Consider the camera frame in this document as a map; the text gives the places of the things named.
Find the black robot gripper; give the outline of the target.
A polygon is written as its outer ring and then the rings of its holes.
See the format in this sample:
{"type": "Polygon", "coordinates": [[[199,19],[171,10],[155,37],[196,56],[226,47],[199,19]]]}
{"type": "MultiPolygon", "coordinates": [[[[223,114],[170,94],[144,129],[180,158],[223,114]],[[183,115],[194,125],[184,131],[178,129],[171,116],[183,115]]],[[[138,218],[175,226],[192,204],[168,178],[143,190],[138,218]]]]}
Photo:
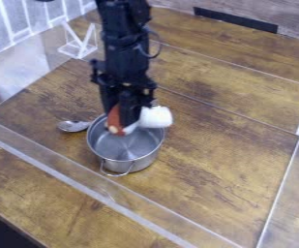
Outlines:
{"type": "Polygon", "coordinates": [[[123,127],[139,120],[138,97],[151,97],[156,83],[148,77],[150,32],[127,36],[103,33],[104,59],[92,59],[92,82],[99,85],[104,112],[110,113],[118,103],[119,120],[123,127]]]}

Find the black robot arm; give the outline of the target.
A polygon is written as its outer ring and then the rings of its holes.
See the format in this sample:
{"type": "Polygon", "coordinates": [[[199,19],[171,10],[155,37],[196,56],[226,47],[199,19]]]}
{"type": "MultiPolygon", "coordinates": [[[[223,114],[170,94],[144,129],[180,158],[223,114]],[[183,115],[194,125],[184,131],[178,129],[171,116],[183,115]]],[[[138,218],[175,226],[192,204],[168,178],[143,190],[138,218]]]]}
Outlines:
{"type": "Polygon", "coordinates": [[[147,0],[95,0],[102,19],[104,60],[92,59],[91,80],[99,85],[106,115],[116,109],[123,128],[139,121],[150,107],[156,83],[147,75],[150,60],[150,4],[147,0]]]}

